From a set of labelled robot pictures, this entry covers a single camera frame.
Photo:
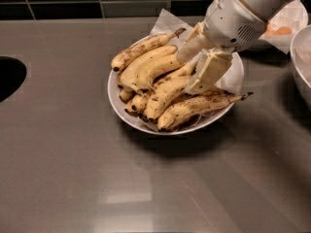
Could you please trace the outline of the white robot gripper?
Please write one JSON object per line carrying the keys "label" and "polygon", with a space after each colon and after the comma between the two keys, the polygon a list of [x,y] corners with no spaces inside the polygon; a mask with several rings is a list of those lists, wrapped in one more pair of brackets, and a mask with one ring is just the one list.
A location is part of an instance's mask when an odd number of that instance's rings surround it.
{"label": "white robot gripper", "polygon": [[180,63],[198,56],[186,93],[206,91],[231,66],[232,53],[214,46],[242,51],[263,34],[266,21],[256,7],[255,0],[214,0],[210,4],[204,21],[193,28],[176,54]]}

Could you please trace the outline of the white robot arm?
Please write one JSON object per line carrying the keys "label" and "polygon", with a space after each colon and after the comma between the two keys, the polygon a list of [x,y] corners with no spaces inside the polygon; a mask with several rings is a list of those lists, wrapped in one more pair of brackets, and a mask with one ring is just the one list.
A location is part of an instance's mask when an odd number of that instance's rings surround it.
{"label": "white robot arm", "polygon": [[292,1],[214,0],[177,53],[180,62],[199,58],[186,92],[199,94],[216,83],[230,67],[232,55],[251,47],[268,21]]}

